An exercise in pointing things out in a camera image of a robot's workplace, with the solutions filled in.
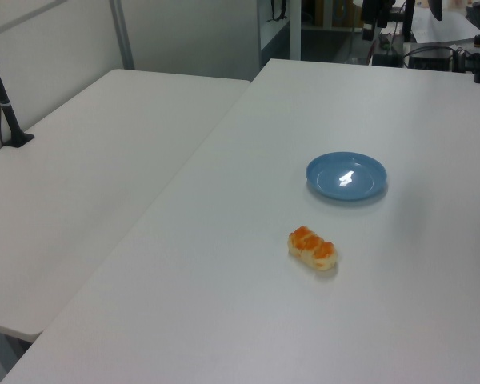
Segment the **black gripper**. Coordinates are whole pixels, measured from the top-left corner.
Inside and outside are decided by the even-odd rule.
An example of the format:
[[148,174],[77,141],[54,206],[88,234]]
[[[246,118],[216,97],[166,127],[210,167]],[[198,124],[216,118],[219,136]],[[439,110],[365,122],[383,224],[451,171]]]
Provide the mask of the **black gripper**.
[[374,25],[377,23],[379,28],[387,27],[392,10],[391,0],[363,0],[362,1],[362,39],[374,39]]

